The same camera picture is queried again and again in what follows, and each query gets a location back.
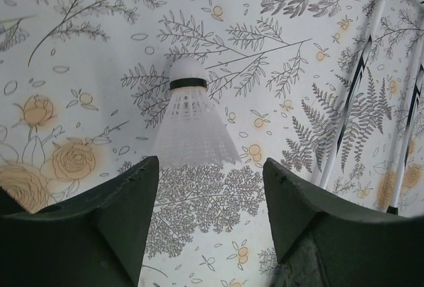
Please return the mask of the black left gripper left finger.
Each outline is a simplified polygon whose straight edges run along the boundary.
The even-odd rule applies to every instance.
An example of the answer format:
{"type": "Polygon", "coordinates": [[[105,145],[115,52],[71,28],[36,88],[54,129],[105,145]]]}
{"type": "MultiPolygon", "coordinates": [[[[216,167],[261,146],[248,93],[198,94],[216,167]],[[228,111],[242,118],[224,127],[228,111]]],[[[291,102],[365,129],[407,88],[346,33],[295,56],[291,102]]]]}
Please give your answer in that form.
{"type": "Polygon", "coordinates": [[[158,181],[149,156],[34,214],[1,192],[1,285],[136,286],[158,181]]]}

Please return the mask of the white shuttlecock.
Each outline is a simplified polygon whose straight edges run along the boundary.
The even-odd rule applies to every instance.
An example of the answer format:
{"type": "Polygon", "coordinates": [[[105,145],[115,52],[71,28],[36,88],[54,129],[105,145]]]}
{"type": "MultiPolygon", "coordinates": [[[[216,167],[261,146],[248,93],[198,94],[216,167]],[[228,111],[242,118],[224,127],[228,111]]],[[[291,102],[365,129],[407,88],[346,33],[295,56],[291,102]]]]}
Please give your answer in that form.
{"type": "Polygon", "coordinates": [[[194,58],[176,60],[170,101],[152,153],[163,168],[236,164],[236,146],[207,94],[207,71],[194,58]]]}

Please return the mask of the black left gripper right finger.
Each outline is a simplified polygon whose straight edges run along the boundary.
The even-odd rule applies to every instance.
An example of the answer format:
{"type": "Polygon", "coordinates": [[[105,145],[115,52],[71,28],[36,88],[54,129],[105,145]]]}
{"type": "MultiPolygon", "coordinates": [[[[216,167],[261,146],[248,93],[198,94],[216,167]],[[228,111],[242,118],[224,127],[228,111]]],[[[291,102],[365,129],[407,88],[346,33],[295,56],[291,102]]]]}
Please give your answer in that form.
{"type": "Polygon", "coordinates": [[[275,286],[422,286],[423,217],[344,200],[274,159],[263,168],[275,286]]]}

